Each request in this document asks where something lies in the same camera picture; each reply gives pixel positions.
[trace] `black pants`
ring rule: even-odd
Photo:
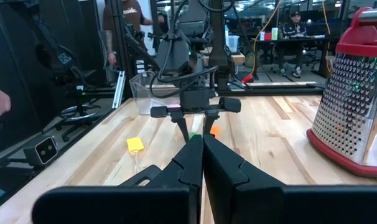
[[[303,46],[302,44],[292,44],[292,45],[278,45],[276,47],[278,53],[278,67],[279,69],[284,68],[284,56],[296,55],[296,67],[301,67],[303,64]]]

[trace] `box grater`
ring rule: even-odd
[[[377,176],[377,31],[375,10],[356,12],[337,45],[333,70],[313,126],[311,143],[358,175]]]

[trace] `orange cube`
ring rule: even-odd
[[[221,133],[221,128],[213,125],[211,128],[211,134],[215,136],[215,139],[218,139]]]

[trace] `wooden table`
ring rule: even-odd
[[[286,184],[377,184],[356,177],[321,156],[306,138],[320,96],[241,98],[241,113],[221,113],[219,140]],[[201,114],[187,116],[188,127],[201,130]],[[126,140],[139,136],[144,167],[163,169],[184,145],[170,118],[139,116],[129,100],[71,147],[63,156],[0,207],[0,223],[30,223],[30,210],[42,193],[62,185],[118,185],[134,175]],[[202,223],[213,223],[203,190]]]

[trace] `yellow cube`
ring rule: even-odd
[[[139,137],[126,140],[129,152],[137,152],[144,149],[143,142]]]

